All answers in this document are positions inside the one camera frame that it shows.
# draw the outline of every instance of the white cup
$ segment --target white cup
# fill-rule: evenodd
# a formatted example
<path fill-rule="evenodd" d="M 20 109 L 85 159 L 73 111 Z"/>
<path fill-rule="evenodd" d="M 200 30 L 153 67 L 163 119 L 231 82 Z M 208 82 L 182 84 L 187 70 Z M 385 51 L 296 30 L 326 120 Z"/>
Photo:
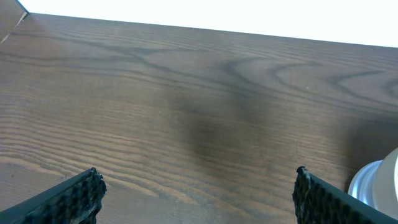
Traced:
<path fill-rule="evenodd" d="M 358 171 L 348 194 L 398 220 L 398 149 Z"/>

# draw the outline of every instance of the wood grain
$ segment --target wood grain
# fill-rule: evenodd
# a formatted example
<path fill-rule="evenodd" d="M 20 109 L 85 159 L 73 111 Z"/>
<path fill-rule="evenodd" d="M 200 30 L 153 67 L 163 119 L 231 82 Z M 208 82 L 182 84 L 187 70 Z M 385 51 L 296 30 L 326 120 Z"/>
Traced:
<path fill-rule="evenodd" d="M 398 146 L 398 51 L 33 14 L 0 45 L 0 209 L 95 166 L 100 223 L 295 223 Z"/>

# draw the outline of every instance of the white background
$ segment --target white background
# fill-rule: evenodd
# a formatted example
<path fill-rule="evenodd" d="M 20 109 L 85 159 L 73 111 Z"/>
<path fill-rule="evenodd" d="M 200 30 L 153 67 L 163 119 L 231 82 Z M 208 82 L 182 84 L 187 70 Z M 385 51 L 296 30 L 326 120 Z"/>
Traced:
<path fill-rule="evenodd" d="M 20 0 L 29 12 L 398 47 L 398 1 Z"/>

